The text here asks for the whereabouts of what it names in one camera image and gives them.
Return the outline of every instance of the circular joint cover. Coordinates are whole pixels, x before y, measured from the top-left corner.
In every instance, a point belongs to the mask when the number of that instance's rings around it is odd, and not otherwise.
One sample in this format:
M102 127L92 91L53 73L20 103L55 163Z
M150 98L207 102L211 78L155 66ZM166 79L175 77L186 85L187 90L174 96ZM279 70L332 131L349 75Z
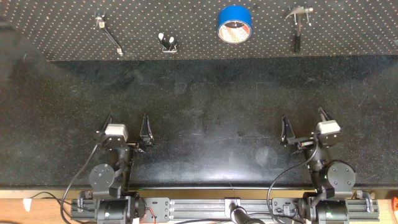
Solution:
M355 171L343 162L336 162L328 168L327 179L334 188L352 188L355 184Z
M90 172L90 185L94 190L109 188L115 180L114 169L107 164L100 164L93 168Z

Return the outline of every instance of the wooden surface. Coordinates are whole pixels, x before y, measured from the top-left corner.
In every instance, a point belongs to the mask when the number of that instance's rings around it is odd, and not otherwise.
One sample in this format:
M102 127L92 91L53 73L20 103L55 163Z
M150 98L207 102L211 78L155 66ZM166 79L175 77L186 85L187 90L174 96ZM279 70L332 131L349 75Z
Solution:
M391 200L379 200L379 208L380 222L352 223L397 224L392 211ZM69 205L65 204L65 209L69 211ZM0 199L0 223L1 221L14 223L63 223L60 216L60 207L54 199L33 199L29 212L25 210L22 199Z

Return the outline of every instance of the metal plate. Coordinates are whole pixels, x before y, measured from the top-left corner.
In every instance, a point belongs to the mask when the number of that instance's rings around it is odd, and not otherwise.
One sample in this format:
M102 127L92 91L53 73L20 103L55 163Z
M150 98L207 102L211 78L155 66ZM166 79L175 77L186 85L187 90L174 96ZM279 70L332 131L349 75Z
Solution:
M170 199L169 198L144 198L147 208L154 211L157 223L165 223L169 221ZM147 210L147 216L142 222L154 222L154 217Z
M237 45L217 35L218 14L241 5L252 15L251 37ZM308 25L302 16L302 49L293 53L295 24L288 7L313 6ZM158 1L158 0L8 0L6 19L48 60L145 60L289 57L309 55L398 54L398 1ZM124 57L95 28L95 12L105 12L106 27ZM159 32L174 36L178 52L162 53Z

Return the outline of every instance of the black tabletop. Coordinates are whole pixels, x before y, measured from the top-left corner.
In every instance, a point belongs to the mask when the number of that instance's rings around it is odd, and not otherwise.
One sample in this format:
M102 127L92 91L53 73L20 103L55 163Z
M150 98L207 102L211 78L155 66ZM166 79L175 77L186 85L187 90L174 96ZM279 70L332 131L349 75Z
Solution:
M330 153L356 169L356 186L398 185L396 56L57 63L28 56L7 66L3 189L63 189L109 112L132 141L144 113L150 117L156 146L134 157L133 187L265 188L304 160L279 146L281 116L308 136L319 106L342 127ZM89 187L90 170L108 158L96 153L75 187ZM310 187L310 176L300 167L277 186Z

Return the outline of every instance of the blue tape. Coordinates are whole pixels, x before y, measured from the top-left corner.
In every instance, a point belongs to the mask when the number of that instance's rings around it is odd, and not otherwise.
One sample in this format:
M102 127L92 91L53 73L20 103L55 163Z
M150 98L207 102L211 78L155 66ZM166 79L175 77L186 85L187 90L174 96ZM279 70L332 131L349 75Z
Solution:
M230 36L226 36L226 34L221 34L222 29L225 30L225 26L228 24L238 24L239 26L243 26L244 30L243 35L239 35L238 39L234 39ZM218 16L218 36L225 42L237 44L240 42L244 42L251 35L251 15L248 9L242 6L227 6L223 10L221 10Z

